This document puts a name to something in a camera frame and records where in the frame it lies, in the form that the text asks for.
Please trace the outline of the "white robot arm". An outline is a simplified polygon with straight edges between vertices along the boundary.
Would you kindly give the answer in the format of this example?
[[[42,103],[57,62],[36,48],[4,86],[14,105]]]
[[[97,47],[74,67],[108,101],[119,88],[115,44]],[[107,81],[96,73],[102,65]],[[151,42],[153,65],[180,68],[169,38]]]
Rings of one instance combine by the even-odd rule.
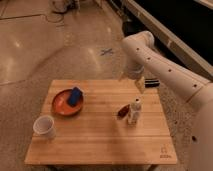
[[[139,79],[146,68],[196,111],[188,171],[213,171],[213,82],[155,52],[150,31],[127,36],[121,45],[128,78]]]

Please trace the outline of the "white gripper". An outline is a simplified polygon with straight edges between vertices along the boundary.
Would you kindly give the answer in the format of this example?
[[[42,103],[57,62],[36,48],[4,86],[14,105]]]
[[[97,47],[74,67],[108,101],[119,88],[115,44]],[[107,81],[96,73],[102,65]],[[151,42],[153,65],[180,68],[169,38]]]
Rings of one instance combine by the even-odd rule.
[[[142,77],[143,71],[144,67],[142,65],[136,62],[126,62],[119,79],[129,78],[136,80],[135,85],[137,89],[140,93],[143,93],[145,91],[145,78]]]

